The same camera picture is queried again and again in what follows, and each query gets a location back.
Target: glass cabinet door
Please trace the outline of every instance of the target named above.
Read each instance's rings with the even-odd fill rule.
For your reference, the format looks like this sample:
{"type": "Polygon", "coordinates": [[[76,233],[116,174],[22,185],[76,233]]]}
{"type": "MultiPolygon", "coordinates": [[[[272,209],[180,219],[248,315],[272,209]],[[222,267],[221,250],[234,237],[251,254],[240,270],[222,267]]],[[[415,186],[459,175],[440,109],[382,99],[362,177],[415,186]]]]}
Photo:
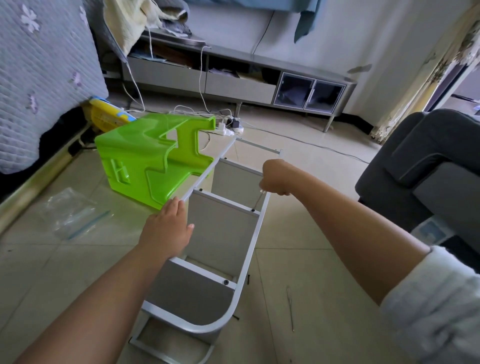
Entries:
{"type": "Polygon", "coordinates": [[[284,72],[273,104],[303,109],[314,82],[313,78],[284,72]]]}
{"type": "Polygon", "coordinates": [[[313,88],[312,96],[308,100],[305,110],[331,114],[337,100],[342,95],[345,85],[317,80],[313,88]]]}

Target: drawer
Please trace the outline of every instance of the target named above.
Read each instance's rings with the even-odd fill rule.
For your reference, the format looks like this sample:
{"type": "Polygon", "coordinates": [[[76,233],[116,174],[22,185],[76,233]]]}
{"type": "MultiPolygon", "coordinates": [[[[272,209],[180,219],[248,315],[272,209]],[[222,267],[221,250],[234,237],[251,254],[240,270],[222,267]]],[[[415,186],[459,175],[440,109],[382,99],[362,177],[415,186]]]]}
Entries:
{"type": "MultiPolygon", "coordinates": [[[[205,72],[172,64],[141,60],[135,57],[129,57],[128,64],[135,81],[138,83],[193,92],[198,92],[198,79],[201,73],[200,87],[202,92],[205,92],[205,72]]],[[[122,66],[123,78],[126,81],[131,81],[132,78],[127,66],[125,64],[122,64],[122,66]]]]}
{"type": "Polygon", "coordinates": [[[224,96],[236,100],[254,101],[271,104],[276,85],[264,84],[241,78],[224,76],[208,72],[205,93],[224,96]]]}

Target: quilted bedspread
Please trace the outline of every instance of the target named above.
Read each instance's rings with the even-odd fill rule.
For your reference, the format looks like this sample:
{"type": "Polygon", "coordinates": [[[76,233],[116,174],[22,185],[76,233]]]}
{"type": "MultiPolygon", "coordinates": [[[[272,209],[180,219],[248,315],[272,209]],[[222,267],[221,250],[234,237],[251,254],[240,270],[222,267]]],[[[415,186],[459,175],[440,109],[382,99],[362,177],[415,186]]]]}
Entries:
{"type": "Polygon", "coordinates": [[[108,92],[82,0],[1,0],[0,26],[0,172],[10,174],[38,159],[62,114],[108,92]]]}

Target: wall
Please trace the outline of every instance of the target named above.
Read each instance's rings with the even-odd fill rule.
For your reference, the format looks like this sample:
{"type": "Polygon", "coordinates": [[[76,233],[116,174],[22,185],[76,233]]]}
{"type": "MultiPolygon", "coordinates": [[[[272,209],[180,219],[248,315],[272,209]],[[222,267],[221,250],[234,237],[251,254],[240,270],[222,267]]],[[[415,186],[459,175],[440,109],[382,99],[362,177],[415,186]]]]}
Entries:
{"type": "MultiPolygon", "coordinates": [[[[298,14],[275,12],[255,54],[342,75],[371,64],[345,112],[377,124],[401,97],[442,33],[471,0],[324,0],[315,30],[293,43],[298,14]]],[[[271,11],[191,5],[189,26],[208,43],[252,52],[271,11]]]]}

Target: forearm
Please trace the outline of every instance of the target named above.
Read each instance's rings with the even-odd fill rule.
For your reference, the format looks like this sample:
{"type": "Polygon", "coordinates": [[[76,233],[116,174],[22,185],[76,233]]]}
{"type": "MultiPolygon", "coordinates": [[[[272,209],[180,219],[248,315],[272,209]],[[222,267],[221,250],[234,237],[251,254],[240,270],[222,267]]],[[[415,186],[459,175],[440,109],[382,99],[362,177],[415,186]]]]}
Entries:
{"type": "Polygon", "coordinates": [[[115,363],[165,260],[136,246],[85,290],[17,363],[115,363]]]}
{"type": "Polygon", "coordinates": [[[289,173],[291,193],[377,304],[430,251],[403,229],[312,175],[295,167],[289,173]]]}

